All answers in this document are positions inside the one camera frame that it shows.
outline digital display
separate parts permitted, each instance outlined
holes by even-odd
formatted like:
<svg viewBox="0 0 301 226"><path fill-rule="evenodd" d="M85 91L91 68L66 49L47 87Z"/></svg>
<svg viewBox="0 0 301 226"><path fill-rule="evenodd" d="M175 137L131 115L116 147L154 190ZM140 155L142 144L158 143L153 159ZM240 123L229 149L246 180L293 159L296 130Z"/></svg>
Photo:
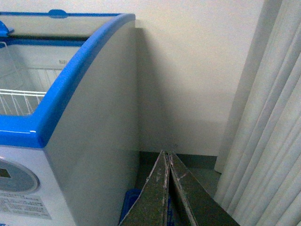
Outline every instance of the digital display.
<svg viewBox="0 0 301 226"><path fill-rule="evenodd" d="M10 174L8 173L7 169L0 168L0 178L10 178Z"/></svg>

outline wire basket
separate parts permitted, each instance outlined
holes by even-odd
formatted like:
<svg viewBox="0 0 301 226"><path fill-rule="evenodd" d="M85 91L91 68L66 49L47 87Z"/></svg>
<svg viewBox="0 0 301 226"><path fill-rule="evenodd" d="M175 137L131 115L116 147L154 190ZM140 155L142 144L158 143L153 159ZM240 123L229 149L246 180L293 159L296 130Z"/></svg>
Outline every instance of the wire basket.
<svg viewBox="0 0 301 226"><path fill-rule="evenodd" d="M32 114L62 68L22 65L5 42L0 46L0 114Z"/></svg>

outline curtain fold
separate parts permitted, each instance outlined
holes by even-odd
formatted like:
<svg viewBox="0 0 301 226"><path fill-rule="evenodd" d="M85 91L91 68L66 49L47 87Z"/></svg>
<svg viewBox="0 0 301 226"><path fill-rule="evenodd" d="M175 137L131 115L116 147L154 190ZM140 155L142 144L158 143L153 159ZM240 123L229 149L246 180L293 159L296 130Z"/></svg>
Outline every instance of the curtain fold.
<svg viewBox="0 0 301 226"><path fill-rule="evenodd" d="M284 0L214 197L242 226L301 220L300 53L301 2Z"/></svg>

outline blue handle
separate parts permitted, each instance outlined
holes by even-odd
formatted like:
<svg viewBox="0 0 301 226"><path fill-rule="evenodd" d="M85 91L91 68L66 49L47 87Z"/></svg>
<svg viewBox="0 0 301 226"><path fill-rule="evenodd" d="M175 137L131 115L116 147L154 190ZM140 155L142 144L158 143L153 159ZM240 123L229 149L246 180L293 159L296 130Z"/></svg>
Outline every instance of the blue handle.
<svg viewBox="0 0 301 226"><path fill-rule="evenodd" d="M5 24L0 21L0 37L8 37L9 33L12 33L14 31L11 27L6 27Z"/></svg>
<svg viewBox="0 0 301 226"><path fill-rule="evenodd" d="M51 18L67 18L68 14L61 9L52 9L48 12L48 16Z"/></svg>

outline sticker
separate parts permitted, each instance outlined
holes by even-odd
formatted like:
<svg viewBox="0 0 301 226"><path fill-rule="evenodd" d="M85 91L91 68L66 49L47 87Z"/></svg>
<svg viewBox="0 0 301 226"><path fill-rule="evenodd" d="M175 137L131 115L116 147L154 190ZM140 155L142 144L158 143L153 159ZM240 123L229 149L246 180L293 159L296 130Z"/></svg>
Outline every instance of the sticker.
<svg viewBox="0 0 301 226"><path fill-rule="evenodd" d="M1 192L0 212L51 220L41 198L36 195Z"/></svg>

